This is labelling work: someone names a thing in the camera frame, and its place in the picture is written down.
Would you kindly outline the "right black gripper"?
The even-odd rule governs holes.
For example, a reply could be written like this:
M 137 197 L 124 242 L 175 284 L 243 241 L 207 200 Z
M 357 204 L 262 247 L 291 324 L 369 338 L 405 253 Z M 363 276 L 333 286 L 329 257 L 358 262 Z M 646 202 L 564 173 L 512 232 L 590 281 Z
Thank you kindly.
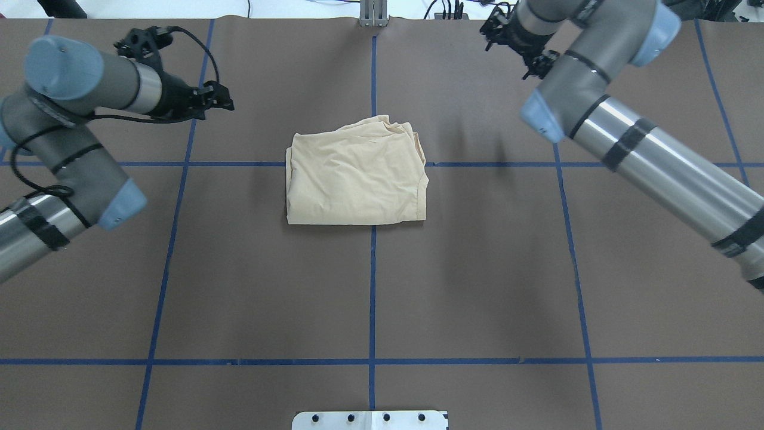
M 561 56 L 557 51 L 544 51 L 551 38 L 552 33 L 539 35 L 530 32 L 515 17 L 512 17 L 504 26 L 501 43 L 523 57 L 524 65 L 527 67 L 523 76 L 524 81 L 529 77 L 537 77 L 541 81 L 545 79 Z

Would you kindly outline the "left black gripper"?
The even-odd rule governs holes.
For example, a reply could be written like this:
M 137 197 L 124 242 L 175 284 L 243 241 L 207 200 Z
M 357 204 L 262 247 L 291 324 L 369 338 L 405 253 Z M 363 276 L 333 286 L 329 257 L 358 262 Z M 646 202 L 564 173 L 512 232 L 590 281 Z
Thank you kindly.
M 201 87 L 191 87 L 171 73 L 159 73 L 161 97 L 156 104 L 158 119 L 189 119 L 205 117 L 210 109 L 234 111 L 235 104 L 229 88 L 218 81 L 207 81 Z

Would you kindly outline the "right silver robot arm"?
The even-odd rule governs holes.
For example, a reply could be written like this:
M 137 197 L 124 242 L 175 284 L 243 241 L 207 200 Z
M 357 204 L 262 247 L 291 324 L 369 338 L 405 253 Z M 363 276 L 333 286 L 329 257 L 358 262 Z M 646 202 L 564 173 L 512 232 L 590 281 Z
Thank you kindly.
M 521 108 L 536 133 L 570 139 L 736 262 L 762 291 L 762 196 L 609 93 L 676 38 L 680 17 L 661 1 L 519 1 L 481 28 L 488 46 L 523 58 L 540 84 Z

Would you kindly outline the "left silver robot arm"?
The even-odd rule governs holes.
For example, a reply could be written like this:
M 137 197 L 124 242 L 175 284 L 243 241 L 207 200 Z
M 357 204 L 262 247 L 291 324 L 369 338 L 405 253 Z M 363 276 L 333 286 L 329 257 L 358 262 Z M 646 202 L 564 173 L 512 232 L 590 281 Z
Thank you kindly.
M 219 75 L 189 85 L 167 72 L 161 49 L 178 26 L 134 28 L 115 54 L 45 35 L 31 42 L 25 82 L 2 99 L 2 147 L 30 193 L 2 209 L 2 281 L 68 247 L 92 226 L 112 231 L 147 198 L 88 128 L 96 120 L 177 124 L 234 110 Z

